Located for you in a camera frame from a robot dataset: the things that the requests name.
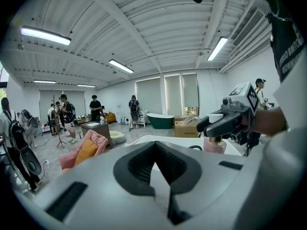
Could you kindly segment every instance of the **air vent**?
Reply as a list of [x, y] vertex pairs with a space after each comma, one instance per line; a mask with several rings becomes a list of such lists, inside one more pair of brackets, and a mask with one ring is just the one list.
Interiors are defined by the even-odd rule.
[[260, 10], [256, 10], [246, 26], [243, 28], [243, 30], [239, 33], [239, 35], [236, 37], [236, 39], [233, 41], [234, 46], [238, 46], [244, 38], [253, 30], [253, 28], [257, 25], [257, 23], [264, 17], [264, 13]]

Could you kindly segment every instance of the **white ceiling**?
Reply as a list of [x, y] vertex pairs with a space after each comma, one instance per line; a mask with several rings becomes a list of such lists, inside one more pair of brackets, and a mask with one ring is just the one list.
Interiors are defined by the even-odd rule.
[[[256, 8], [267, 10], [264, 0], [248, 6], [249, 3], [250, 0], [203, 0], [201, 4], [192, 0], [28, 0], [11, 23], [0, 60], [23, 86], [39, 86], [33, 80], [40, 79], [102, 88], [177, 69], [220, 69], [229, 62], [229, 54], [235, 48], [232, 40]], [[71, 44], [63, 46], [23, 36], [20, 28], [24, 25], [70, 37]], [[208, 62], [218, 39], [230, 35], [233, 36], [214, 61]], [[126, 74], [109, 65], [112, 58], [134, 73]]]

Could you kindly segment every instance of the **pink chair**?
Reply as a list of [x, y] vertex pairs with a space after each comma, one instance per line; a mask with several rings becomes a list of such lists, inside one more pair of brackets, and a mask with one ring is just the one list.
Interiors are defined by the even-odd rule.
[[98, 133], [90, 129], [83, 137], [81, 144], [78, 145], [74, 151], [72, 151], [70, 154], [67, 154], [59, 158], [59, 163], [62, 167], [63, 172], [68, 171], [74, 167], [79, 151], [82, 148], [85, 141], [88, 139], [91, 139], [92, 142], [98, 146], [98, 150], [94, 156], [104, 153], [108, 142], [107, 138], [105, 138], [102, 135], [99, 135]]

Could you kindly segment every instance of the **freestanding bathtub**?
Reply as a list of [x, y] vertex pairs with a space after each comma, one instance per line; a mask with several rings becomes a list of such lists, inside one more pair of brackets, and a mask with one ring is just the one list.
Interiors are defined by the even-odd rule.
[[148, 113], [148, 119], [156, 129], [170, 129], [174, 124], [174, 116]]

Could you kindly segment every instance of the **yellow pillow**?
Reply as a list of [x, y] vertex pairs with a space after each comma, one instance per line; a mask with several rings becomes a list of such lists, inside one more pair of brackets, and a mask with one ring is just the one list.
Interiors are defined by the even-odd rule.
[[84, 160], [93, 157], [96, 154], [97, 149], [98, 146], [94, 144], [90, 139], [86, 140], [79, 151], [79, 154], [75, 162], [75, 166], [83, 162]]

